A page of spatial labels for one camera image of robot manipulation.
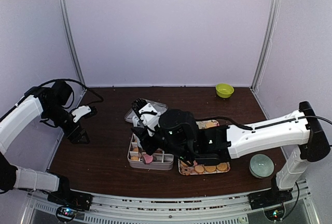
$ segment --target bowl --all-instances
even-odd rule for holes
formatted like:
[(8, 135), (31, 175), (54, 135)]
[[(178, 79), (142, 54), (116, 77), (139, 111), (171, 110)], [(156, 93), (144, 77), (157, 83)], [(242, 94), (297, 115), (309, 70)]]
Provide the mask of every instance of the bowl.
[(257, 154), (250, 159), (249, 169), (253, 176), (257, 178), (266, 178), (272, 175), (274, 164), (267, 155)]
[(219, 97), (226, 99), (232, 96), (234, 88), (231, 85), (221, 83), (216, 85), (216, 93)]

